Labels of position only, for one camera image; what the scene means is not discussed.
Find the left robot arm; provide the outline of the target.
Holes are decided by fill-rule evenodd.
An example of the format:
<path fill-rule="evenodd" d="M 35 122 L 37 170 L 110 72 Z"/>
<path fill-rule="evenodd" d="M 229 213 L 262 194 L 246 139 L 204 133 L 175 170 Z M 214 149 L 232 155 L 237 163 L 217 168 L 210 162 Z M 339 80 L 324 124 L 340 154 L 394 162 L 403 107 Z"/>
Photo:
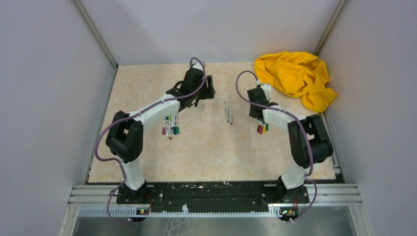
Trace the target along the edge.
<path fill-rule="evenodd" d="M 128 197 L 133 202 L 140 204 L 148 196 L 147 189 L 142 187 L 146 180 L 139 164 L 144 133 L 166 117 L 197 105 L 200 100 L 213 99 L 214 95 L 212 76 L 206 74 L 203 65 L 196 63 L 186 71 L 182 81 L 154 103 L 130 113 L 119 111 L 114 115 L 105 144 L 120 162 L 124 185 L 129 188 Z"/>

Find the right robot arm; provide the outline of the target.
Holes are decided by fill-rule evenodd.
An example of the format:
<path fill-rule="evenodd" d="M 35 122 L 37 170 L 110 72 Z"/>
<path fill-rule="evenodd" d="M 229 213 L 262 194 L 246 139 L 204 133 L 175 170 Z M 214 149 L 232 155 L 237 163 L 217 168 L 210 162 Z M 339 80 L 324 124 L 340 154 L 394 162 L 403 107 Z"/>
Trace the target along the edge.
<path fill-rule="evenodd" d="M 261 85 L 247 91 L 249 116 L 288 132 L 293 161 L 278 179 L 281 186 L 277 188 L 277 197 L 289 203 L 314 165 L 333 155 L 333 145 L 319 115 L 302 116 L 283 109 L 269 101 L 270 90 L 270 86 Z"/>

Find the green long nib marker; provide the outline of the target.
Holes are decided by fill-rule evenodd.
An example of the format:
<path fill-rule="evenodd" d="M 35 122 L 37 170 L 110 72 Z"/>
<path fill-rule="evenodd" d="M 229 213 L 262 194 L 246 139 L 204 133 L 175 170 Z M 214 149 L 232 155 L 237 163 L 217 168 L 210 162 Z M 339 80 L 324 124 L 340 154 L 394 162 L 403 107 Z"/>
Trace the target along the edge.
<path fill-rule="evenodd" d="M 224 102 L 224 110 L 225 110 L 226 122 L 229 123 L 230 122 L 229 108 L 226 102 Z"/>

